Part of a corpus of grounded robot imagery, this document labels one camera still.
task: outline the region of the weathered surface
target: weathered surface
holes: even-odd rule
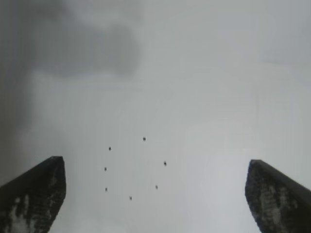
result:
[[[47,233],[66,196],[62,157],[51,157],[0,188],[0,233]]]
[[[311,233],[311,191],[261,160],[251,160],[245,186],[262,233]]]

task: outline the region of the dark structure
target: dark structure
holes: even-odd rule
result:
[[[65,196],[64,160],[51,157],[0,188],[0,232],[47,233]]]
[[[245,186],[262,233],[311,233],[311,191],[262,160],[251,160]]]

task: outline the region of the small dark object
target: small dark object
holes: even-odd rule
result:
[[[311,191],[262,160],[251,160],[245,196],[262,233],[311,232]]]
[[[51,157],[0,188],[0,232],[47,233],[65,196],[64,160]]]

